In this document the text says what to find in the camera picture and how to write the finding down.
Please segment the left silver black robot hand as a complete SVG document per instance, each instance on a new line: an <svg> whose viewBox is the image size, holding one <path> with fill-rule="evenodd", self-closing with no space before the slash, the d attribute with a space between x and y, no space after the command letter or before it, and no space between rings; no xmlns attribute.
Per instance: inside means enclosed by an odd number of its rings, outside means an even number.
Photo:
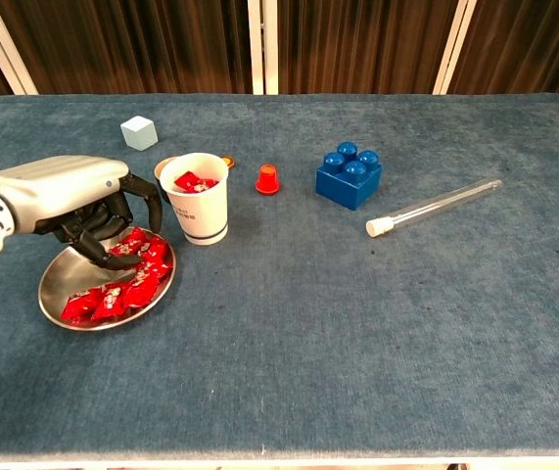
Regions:
<svg viewBox="0 0 559 470"><path fill-rule="evenodd" d="M157 186L119 160L63 155L0 170L0 201L21 234L53 233L92 263L127 270L136 255L113 255L101 244L133 221L126 194L146 203L149 227L162 229L163 205Z"/></svg>

